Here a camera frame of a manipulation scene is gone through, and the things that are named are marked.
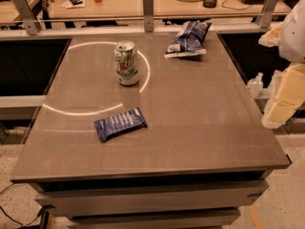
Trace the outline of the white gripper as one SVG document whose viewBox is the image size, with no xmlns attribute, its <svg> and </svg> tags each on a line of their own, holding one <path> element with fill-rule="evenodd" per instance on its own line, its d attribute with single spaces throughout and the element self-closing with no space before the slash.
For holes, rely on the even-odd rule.
<svg viewBox="0 0 305 229">
<path fill-rule="evenodd" d="M 305 0 L 299 0 L 283 23 L 264 33 L 258 44 L 279 48 L 282 58 L 291 63 L 281 74 L 274 97 L 270 97 L 261 123 L 265 128 L 284 125 L 305 102 Z"/>
</svg>

